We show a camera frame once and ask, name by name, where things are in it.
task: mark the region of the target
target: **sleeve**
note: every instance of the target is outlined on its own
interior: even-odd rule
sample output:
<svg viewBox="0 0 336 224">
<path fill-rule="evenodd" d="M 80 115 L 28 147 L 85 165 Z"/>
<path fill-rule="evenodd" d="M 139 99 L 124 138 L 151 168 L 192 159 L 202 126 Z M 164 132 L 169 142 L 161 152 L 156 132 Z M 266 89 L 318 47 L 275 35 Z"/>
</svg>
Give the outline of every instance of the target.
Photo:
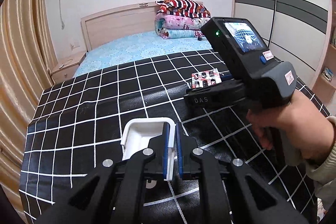
<svg viewBox="0 0 336 224">
<path fill-rule="evenodd" d="M 327 117 L 336 126 L 336 117 Z M 315 196 L 322 199 L 328 210 L 336 198 L 336 142 L 328 158 L 319 167 L 306 163 L 307 176 L 314 180 Z"/>
</svg>

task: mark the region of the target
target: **grey stripe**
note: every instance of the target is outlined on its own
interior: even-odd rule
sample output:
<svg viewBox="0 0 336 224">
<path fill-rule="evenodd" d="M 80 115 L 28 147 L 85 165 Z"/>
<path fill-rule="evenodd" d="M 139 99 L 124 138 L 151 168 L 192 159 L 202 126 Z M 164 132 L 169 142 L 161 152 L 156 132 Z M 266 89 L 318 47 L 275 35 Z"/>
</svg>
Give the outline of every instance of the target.
<svg viewBox="0 0 336 224">
<path fill-rule="evenodd" d="M 274 9 L 274 0 L 236 0 L 236 2 L 256 5 L 272 10 Z"/>
<path fill-rule="evenodd" d="M 327 32 L 327 23 L 325 21 L 299 8 L 284 4 L 282 2 L 277 2 L 277 12 L 305 22 L 310 26 L 320 30 L 324 34 Z"/>
<path fill-rule="evenodd" d="M 328 11 L 311 2 L 305 0 L 277 0 L 277 1 L 304 10 L 310 14 L 315 15 L 316 17 L 319 17 L 325 22 L 328 21 Z"/>
</svg>

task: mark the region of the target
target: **electrical wire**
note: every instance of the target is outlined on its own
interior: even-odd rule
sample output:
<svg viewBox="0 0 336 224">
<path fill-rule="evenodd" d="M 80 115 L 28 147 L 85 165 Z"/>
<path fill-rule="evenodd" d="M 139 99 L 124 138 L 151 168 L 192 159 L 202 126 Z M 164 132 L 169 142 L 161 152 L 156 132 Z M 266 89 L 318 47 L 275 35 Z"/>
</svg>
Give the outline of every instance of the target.
<svg viewBox="0 0 336 224">
<path fill-rule="evenodd" d="M 58 3 L 59 3 L 59 17 L 60 17 L 60 19 L 61 19 L 62 30 L 63 30 L 64 27 L 65 27 L 65 24 L 64 24 L 63 19 L 62 19 L 61 0 L 58 0 Z"/>
</svg>

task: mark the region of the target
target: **book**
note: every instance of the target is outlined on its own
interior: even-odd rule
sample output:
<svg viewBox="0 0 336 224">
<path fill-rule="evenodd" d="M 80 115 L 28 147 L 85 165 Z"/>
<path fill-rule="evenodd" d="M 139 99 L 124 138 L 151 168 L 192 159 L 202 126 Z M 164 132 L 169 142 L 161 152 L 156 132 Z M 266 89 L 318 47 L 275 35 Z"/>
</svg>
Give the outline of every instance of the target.
<svg viewBox="0 0 336 224">
<path fill-rule="evenodd" d="M 327 67 L 325 67 L 324 70 L 322 71 L 322 75 L 323 75 L 328 81 L 331 81 L 332 78 L 333 78 L 333 76 L 334 76 L 333 72 L 332 72 L 329 68 L 327 68 Z"/>
</svg>

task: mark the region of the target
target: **wooden headboard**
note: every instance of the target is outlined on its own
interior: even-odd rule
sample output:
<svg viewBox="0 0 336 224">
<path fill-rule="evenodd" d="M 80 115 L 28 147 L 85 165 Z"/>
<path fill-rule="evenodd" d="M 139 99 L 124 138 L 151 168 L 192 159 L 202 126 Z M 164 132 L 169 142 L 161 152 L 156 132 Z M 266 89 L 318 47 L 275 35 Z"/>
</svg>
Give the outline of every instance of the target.
<svg viewBox="0 0 336 224">
<path fill-rule="evenodd" d="M 88 51 L 125 36 L 155 29 L 154 19 L 159 9 L 155 2 L 116 7 L 81 18 Z"/>
</svg>

